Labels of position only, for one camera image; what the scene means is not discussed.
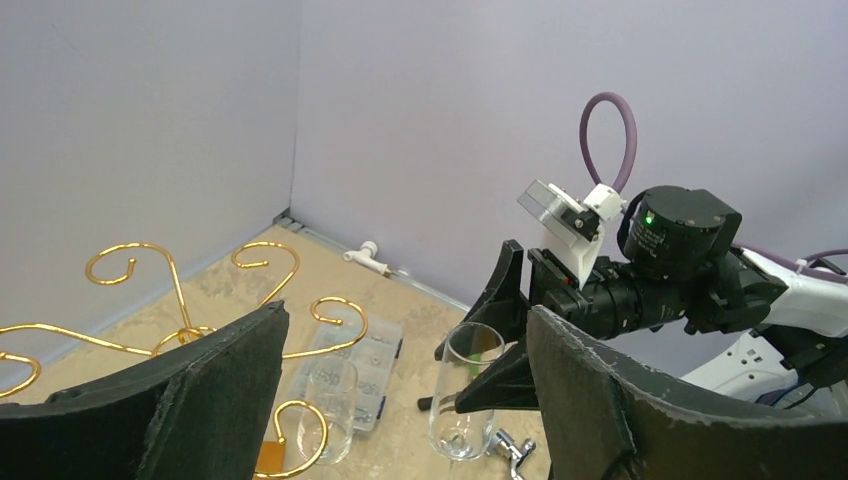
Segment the clear wine glass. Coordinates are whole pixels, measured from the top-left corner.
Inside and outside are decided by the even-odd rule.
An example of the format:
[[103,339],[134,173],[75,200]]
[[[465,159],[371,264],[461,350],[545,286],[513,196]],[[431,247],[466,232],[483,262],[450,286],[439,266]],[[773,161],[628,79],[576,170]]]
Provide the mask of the clear wine glass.
[[339,356],[317,359],[307,376],[305,401],[320,411],[327,425],[327,440],[317,461],[319,465],[338,464],[350,451],[357,382],[354,364]]
[[462,322],[443,339],[428,417],[428,438],[435,451],[451,461],[471,461],[487,450],[493,434],[494,411],[468,407],[470,388],[505,351],[502,336],[492,327]]

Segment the white pipe tee fitting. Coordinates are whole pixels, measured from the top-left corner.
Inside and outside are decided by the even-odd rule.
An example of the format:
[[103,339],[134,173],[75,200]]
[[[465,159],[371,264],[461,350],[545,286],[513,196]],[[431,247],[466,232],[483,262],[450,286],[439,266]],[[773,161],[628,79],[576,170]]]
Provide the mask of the white pipe tee fitting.
[[346,262],[356,263],[381,276],[389,277],[393,271],[387,263],[377,259],[378,251],[379,247],[375,242],[366,240],[358,249],[345,251],[342,258]]

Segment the chrome faucet tap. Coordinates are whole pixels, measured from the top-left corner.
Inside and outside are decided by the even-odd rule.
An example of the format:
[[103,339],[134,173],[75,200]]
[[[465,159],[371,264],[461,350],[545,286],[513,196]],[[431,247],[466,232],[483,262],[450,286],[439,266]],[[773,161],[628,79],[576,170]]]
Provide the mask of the chrome faucet tap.
[[488,456],[499,456],[509,463],[509,475],[513,480],[524,480],[520,468],[526,459],[535,451],[537,443],[526,438],[517,443],[514,438],[504,429],[498,429],[486,450]]

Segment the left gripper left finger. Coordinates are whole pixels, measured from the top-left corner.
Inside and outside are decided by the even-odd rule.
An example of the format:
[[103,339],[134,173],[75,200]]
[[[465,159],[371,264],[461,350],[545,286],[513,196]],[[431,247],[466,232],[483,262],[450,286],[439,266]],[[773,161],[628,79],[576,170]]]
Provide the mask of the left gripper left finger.
[[1,408],[5,479],[249,479],[282,373],[275,301],[199,340]]

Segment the black handled hammer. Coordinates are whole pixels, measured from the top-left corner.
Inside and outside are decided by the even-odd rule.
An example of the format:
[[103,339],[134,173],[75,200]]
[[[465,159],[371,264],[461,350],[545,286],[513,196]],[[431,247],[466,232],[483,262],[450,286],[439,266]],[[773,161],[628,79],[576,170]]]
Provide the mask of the black handled hammer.
[[453,404],[455,402],[456,397],[456,393],[441,396],[421,397],[416,401],[416,406],[419,411],[425,412],[429,411],[433,407],[433,405],[441,406],[446,404]]

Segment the wooden rack base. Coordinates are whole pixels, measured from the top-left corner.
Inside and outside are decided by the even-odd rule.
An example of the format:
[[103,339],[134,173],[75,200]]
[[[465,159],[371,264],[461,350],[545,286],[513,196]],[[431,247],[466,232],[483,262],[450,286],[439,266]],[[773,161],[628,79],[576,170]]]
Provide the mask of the wooden rack base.
[[285,452],[285,442],[280,442],[280,440],[263,441],[259,450],[253,478],[267,479],[267,475],[270,474],[271,479],[279,479],[279,474],[285,470]]

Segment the clear plastic screw box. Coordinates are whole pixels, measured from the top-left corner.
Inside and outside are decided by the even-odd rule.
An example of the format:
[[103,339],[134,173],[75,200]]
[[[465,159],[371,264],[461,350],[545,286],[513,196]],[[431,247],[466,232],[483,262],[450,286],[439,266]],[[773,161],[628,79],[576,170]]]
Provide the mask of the clear plastic screw box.
[[[321,323],[310,340],[311,350],[351,340],[361,330],[360,316],[349,307],[333,305],[328,314],[341,319],[342,324]],[[370,435],[382,417],[391,371],[399,358],[404,338],[400,323],[377,315],[369,315],[368,318],[365,336],[355,345],[334,352],[351,362],[358,372],[353,428],[359,436]]]

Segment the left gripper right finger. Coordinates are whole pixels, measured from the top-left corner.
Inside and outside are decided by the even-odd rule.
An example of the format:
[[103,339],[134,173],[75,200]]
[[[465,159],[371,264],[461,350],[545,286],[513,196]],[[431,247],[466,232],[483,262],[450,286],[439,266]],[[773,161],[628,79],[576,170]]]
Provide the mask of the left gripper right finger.
[[555,479],[843,479],[847,422],[731,399],[543,306],[526,344]]

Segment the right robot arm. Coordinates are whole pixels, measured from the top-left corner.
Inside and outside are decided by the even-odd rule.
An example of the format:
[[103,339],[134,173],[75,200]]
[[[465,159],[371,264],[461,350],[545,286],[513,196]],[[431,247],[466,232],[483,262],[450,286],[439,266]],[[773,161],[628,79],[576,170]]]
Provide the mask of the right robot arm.
[[541,248],[513,240],[456,339],[436,349],[477,356],[474,326],[507,350],[448,397],[458,412],[535,410],[526,340],[543,307],[597,340],[683,321],[688,334],[735,334],[688,383],[776,405],[791,391],[820,391],[847,377],[847,274],[822,252],[791,261],[735,242],[741,214],[704,189],[657,186],[622,199],[599,184],[577,200],[534,182],[520,204],[547,230]]

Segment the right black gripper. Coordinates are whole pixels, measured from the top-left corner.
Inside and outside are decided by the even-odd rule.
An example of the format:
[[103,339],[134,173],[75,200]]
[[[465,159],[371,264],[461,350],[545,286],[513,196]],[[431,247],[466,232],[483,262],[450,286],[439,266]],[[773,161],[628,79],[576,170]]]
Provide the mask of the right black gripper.
[[457,395],[457,413],[538,410],[525,338],[529,302],[599,340],[655,332],[682,319],[688,309],[687,282],[651,279],[629,263],[601,256],[579,285],[550,250],[539,248],[527,253],[532,264],[528,301],[521,292],[523,256],[516,240],[502,243],[486,286],[458,324],[458,337],[445,338],[434,351],[435,360],[447,353],[478,359],[495,346],[496,334],[505,344],[515,342]]

